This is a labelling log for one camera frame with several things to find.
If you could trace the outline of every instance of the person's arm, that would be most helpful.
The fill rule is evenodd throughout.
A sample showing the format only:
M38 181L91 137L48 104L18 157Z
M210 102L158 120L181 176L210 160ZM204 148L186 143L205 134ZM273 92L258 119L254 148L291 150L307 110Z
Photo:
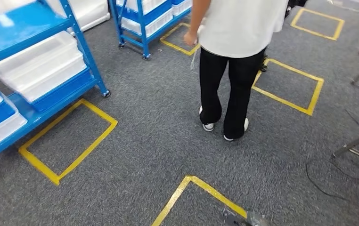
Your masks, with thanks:
M191 10L191 24L188 32L184 35L184 42L192 46L197 39L197 30L203 20L212 0L193 0Z

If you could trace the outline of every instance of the blue metal shelf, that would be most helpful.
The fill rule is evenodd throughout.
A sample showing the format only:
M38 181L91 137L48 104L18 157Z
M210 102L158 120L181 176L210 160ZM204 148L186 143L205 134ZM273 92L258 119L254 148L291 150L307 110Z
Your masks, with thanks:
M82 71L81 73L90 73L89 69ZM90 80L88 83L84 84L81 88L79 88L76 92L67 96L63 101L60 101L52 108L47 111L40 113L36 111L32 105L30 105L24 98L22 98L19 94L14 93L9 96L9 99L13 102L13 104L18 108L18 111L27 119L27 124L21 127L19 130L11 134L9 137L0 142L0 152L14 144L24 135L29 133L31 130L39 126L41 123L46 121L48 118L62 110L65 106L69 105L75 99L79 98L86 91L94 87L97 83L96 79Z
M10 11L0 16L0 60L72 25L38 1Z
M164 31L166 31L168 28L172 27L174 24L176 24L179 20L181 20L183 17L185 17L186 15L188 15L191 11L191 9L188 9L186 11L184 11L183 13L181 13L178 16L174 16L174 18L168 22L167 24L165 24L162 28L160 28L159 30L157 30L155 33L153 33L152 35L150 35L149 37L146 37L146 30L145 30L145 26L147 24L147 20L145 19L145 15L143 15L143 8L142 8L142 0L138 0L138 17L139 19L137 20L141 26L141 32L142 34L139 35L138 33L125 29L121 26L121 19L122 16L125 12L124 8L126 5L127 0L124 0L124 4L122 7L118 7L116 5L116 1L115 0L109 0L109 6L110 6L110 11L112 12L112 17L114 18L115 21L115 25L116 25L116 29L117 29L117 34L118 34L118 39L119 39L119 47L123 47L125 45L125 41L130 42L131 44L134 44L138 47L143 48L143 58L145 60L150 58L150 53L149 53L149 43L154 40L155 38L157 38L158 36L160 36ZM138 37L141 39L141 42L128 37L127 35L123 34L123 31L127 31L128 33Z
M34 107L26 102L20 95L13 94L9 99L18 108L19 112L28 120L28 122L18 131L11 134L8 138L0 142L0 152L8 146L15 143L25 134L39 126L46 119L56 114L65 106L70 104L76 98L80 97L86 91L97 85L105 97L110 95L110 91L106 89L105 84L100 76L99 70L96 66L95 60L92 57L88 44L81 32L74 13L70 7L68 0L60 0L60 3L67 15L64 18L53 12L46 0L37 0L33 3L27 4L23 7L14 9L4 15L0 15L0 60L3 60L27 47L36 44L58 32L65 31L72 27L75 32L75 37L78 40L78 48L83 53L84 61L88 68L80 73L78 76L86 75L90 77L89 80L78 80L75 86L72 86L72 91L64 92L63 89L68 89L69 86L61 85L56 88L54 96L45 96L43 100L48 103L54 103L44 112L37 111ZM45 103L36 103L38 106L43 106Z

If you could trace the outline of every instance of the floor marking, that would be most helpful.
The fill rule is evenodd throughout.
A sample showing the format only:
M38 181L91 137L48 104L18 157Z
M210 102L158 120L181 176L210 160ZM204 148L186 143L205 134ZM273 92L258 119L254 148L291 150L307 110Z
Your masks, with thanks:
M27 148L33 144L36 140L42 137L45 133L47 133L50 129L56 126L60 121L62 121L69 113L71 113L75 108L80 105L85 105L91 111L99 115L104 120L110 123L110 126L100 135L70 166L65 169L60 175L57 175L53 172L49 167L47 167L43 162L41 162L35 155L27 150ZM59 117L57 117L53 122L51 122L48 126L42 129L38 134L36 134L33 138L28 140L25 144L23 144L19 149L19 153L29 161L38 171L43 173L47 178L49 178L53 183L59 185L59 180L66 176L68 173L73 171L75 167L77 167L92 151L96 146L102 142L103 139L107 137L107 135L116 127L117 120L112 118L110 115L106 114L102 110L100 110L95 105L91 104L85 99L81 99L77 101L74 105L69 107L65 112L63 112Z
M321 33L315 32L315 31L311 31L309 29L306 29L306 28L303 28L303 27L300 27L300 26L296 25L297 21L300 19L300 16L302 15L303 12L309 12L309 13L312 13L312 14L315 14L315 15L318 15L318 16L323 16L323 17L338 21L339 23L338 23L338 26L336 27L334 35L333 36L327 36L327 35L324 35L324 34L321 34ZM334 17L334 16L329 16L329 15L319 13L319 12L316 12L316 11L313 11L313 10L309 10L309 9L306 9L306 8L301 8L299 10L299 12L296 14L296 16L294 17L293 21L291 22L291 26L294 27L294 28L297 28L299 30L308 32L310 34L314 34L314 35L317 35L317 36L320 36L320 37L323 37L323 38L326 38L326 39L330 39L330 40L337 40L339 38L339 35L340 35L340 33L342 31L342 28L343 28L343 25L344 25L344 20L342 20L340 18L337 18L337 17Z
M320 94L320 92L321 92L322 85L324 84L324 80L323 80L322 78L313 76L313 75L311 75L311 74L308 74L308 73L303 72L303 71L301 71L301 70L299 70L299 69L293 68L293 67L291 67L291 66L289 66L289 65L286 65L286 64L281 63L281 62L279 62L279 61L277 61L277 60L274 60L274 59L266 59L266 60L264 61L264 64L267 65L269 62L273 62L273 63L275 63L275 64L277 64L277 65L279 65L279 66L281 66L281 67L284 67L284 68L286 68L286 69L288 69L288 70L290 70L290 71L296 72L296 73L301 74L301 75L303 75L303 76L305 76L305 77L307 77L307 78L310 78L310 79L313 79L313 80L316 80L316 81L317 81L317 85L316 85L316 87L315 87L315 89L314 89L314 92L313 92L313 95L312 95L312 97L311 97L311 100L310 100L310 103L309 103L308 108L306 109L306 108L300 107L300 106L298 106L298 105L296 105L296 104L294 104L294 103L292 103L292 102L289 102L289 101L287 101L287 100L285 100L285 99L282 99L282 98L280 98L280 97L278 97L278 96L275 96L275 95L272 94L272 93L269 93L269 92L267 92L267 91L265 91L265 90L262 90L262 89L259 88L259 87L256 87L255 84L256 84L257 80L258 80L258 79L260 78L260 76L261 76L261 71L259 71L259 72L257 73L256 79L254 80L254 83L253 83L253 86L252 86L252 89L254 89L254 90L256 90L257 92L259 92L259 93L261 93L261 94L264 94L264 95L266 95L266 96L268 96L268 97L270 97L270 98L272 98L272 99L274 99L274 100L277 100L277 101L279 101L279 102L281 102L281 103L283 103L283 104L285 104L285 105L288 105L288 106L290 106L290 107L292 107L292 108L294 108L294 109L296 109L296 110L298 110L298 111L301 111L301 112L303 112L303 113L305 113L305 114L308 114L308 115L312 116L312 115L313 115L313 112L314 112L314 108L315 108L315 106L316 106L316 104L317 104L317 102L318 102L318 97L319 97L319 94Z
M163 208L163 210L159 213L156 220L152 223L152 226L160 226L160 224L163 222L163 220L166 218L166 216L169 214L171 208L174 206L175 202L178 200L178 198L181 196L182 192L185 190L185 188L188 186L189 182L193 182L197 186L201 187L203 190L214 196L216 199L227 205L229 208L231 208L233 211L238 213L244 218L247 218L246 211L242 209L240 206L236 205L235 203L231 202L229 199L227 199L225 196L221 195L217 190L215 190L213 187L208 185L206 182L202 181L201 179L195 177L195 176L186 176L181 184L178 186L178 188L175 190L174 194L172 194L170 200L168 200L167 204Z
M181 26L186 26L186 27L190 27L189 24L186 24L186 23L179 23L177 26L175 26L173 29L171 29L169 32L167 32L167 34L163 35L163 37L160 38L160 41L164 44L164 45L167 45L173 49L176 49L178 51L181 51L183 53L185 53L186 55L188 56L191 56L192 54L194 54L194 52L200 48L200 45L197 44L195 47L193 47L193 49L191 49L190 51L186 50L186 49L183 49L179 46L176 46L174 44L172 44L171 42L168 42L166 41L165 39L170 36L174 31L176 31L178 28L180 28Z

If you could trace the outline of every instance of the black cable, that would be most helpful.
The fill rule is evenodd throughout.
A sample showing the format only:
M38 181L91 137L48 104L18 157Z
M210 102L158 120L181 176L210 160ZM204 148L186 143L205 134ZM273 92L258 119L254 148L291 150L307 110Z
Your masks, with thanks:
M351 203L351 204L354 204L354 205L356 205L356 206L359 206L359 203L355 203L355 202L353 202L353 201L350 200L350 199L344 198L344 197L342 197L342 196L340 196L340 195L330 194L330 193L324 191L322 188L320 188L320 187L317 185L316 182L314 182L314 181L311 179L310 174L309 174L309 165L310 165L311 163L313 163L314 161L317 161L317 160L321 160L321 159L312 159L312 160L310 160L309 162L307 162L307 163L305 164L305 167L306 167L306 175L307 175L307 178L309 179L309 181L310 181L321 193L323 193L323 194L325 194L325 195L327 195L327 196L329 196L329 197L337 198L337 199L340 199L340 200L349 202L349 203ZM333 166L336 167L337 170L339 170L340 172L342 172L344 175L346 175L346 176L348 176L348 177L350 177L350 178L352 178L352 179L359 180L359 178L355 178L355 177L352 177L352 176L346 174L343 170L341 170L338 166L336 166L335 164L333 164L331 161L326 160L326 159L325 159L324 161L327 161L327 162L331 163Z
M359 121L357 121L348 110L345 109L345 112L351 117L351 119L353 119L353 121L359 126Z

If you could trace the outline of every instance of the cart wheel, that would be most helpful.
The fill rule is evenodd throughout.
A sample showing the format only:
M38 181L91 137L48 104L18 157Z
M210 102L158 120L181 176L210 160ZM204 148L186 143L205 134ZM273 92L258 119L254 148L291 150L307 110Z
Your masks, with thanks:
M267 71L267 66L266 65L261 66L260 71L261 72L266 72Z
M108 98L111 94L110 90L107 90L106 93L103 94L103 97Z

